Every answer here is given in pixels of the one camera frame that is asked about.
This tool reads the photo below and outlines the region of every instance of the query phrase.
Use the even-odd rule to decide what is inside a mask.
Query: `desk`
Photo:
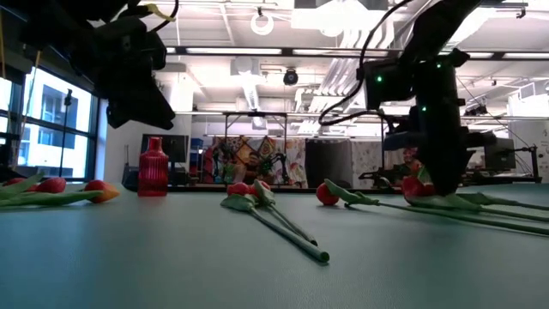
[[[549,201],[546,185],[481,189]],[[259,221],[220,207],[224,196],[123,191],[105,205],[0,213],[0,308],[548,306],[547,237],[279,194],[280,208],[329,252],[321,265]]]

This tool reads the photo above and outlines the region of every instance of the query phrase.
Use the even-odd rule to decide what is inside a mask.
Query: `window frame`
[[[55,74],[55,72],[48,70],[47,68],[44,68],[42,66],[38,67],[38,70],[43,70],[45,73],[50,74],[52,76],[55,76],[56,78],[61,79],[64,82],[67,82],[71,85],[74,85],[75,87],[81,88],[84,91],[89,92],[87,88],[83,88],[79,85],[75,85],[71,81],[67,81],[66,78],[63,78],[63,76],[60,76],[59,74]],[[84,136],[87,138],[87,151],[86,151],[86,168],[85,168],[85,176],[82,178],[65,178],[68,181],[82,181],[82,182],[88,182],[90,180],[95,179],[95,156],[97,152],[97,136],[98,136],[98,119],[99,119],[99,102],[100,99],[93,93],[89,92],[91,94],[91,102],[90,102],[90,119],[89,119],[89,129],[88,131],[83,130],[77,130],[70,127],[64,127],[62,124],[56,124],[54,122],[49,122],[42,119],[37,119],[33,117],[24,117],[22,115],[23,107],[25,106],[24,101],[24,95],[25,95],[25,85],[26,85],[26,79],[27,75],[25,73],[22,74],[21,79],[21,85],[12,82],[12,88],[11,88],[11,99],[9,103],[9,109],[10,109],[10,117],[11,120],[9,121],[9,125],[11,127],[11,132],[14,132],[15,134],[21,134],[21,126],[23,121],[25,121],[26,124],[35,124],[39,127],[46,128],[49,130],[59,131],[67,134],[74,134],[75,136]],[[0,117],[8,117],[8,111],[0,109]],[[60,171],[63,171],[63,162],[60,162],[60,166],[57,167]]]

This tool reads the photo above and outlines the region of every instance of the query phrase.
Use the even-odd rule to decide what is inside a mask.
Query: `gray table surface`
[[[482,190],[548,204],[548,189]],[[223,197],[125,191],[103,206],[0,213],[0,308],[549,306],[547,237],[280,194],[330,253],[321,265]]]

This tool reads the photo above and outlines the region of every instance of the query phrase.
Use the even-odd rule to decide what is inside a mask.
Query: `ceiling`
[[[293,0],[245,2],[181,2],[178,19],[159,31],[165,45],[181,46],[256,46],[256,47],[338,47],[343,35],[328,37],[317,29],[292,28]],[[397,11],[395,28],[404,24],[426,0],[416,0],[413,6]],[[164,14],[172,11],[173,1],[142,1],[156,3]],[[250,20],[257,14],[257,7],[273,16],[274,28],[268,35],[252,31]],[[549,7],[527,9],[522,19],[515,18],[519,10],[499,10],[492,18],[462,40],[458,47],[476,51],[549,51]],[[259,26],[265,17],[259,18]],[[161,22],[156,16],[144,19],[149,28]],[[230,57],[168,56],[169,63],[182,63],[194,76],[197,84],[195,103],[199,109],[213,103],[234,103],[243,97],[242,87],[230,77]],[[330,70],[333,60],[329,58],[258,58],[260,71],[266,82],[257,86],[260,98],[292,99],[298,87],[288,87],[282,82],[286,68],[296,68],[300,87],[317,87]],[[502,112],[507,101],[506,94],[517,87],[549,79],[549,63],[471,61],[457,70],[459,95],[471,100],[485,95],[489,109]]]

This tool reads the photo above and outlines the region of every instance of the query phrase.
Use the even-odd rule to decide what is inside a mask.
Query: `window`
[[[43,70],[36,70],[30,95],[33,74],[25,81],[22,111],[27,122],[19,165],[36,167],[46,177],[57,177],[61,172],[65,178],[93,178],[96,132],[92,116],[97,112],[97,99]],[[67,102],[69,89],[72,94]]]

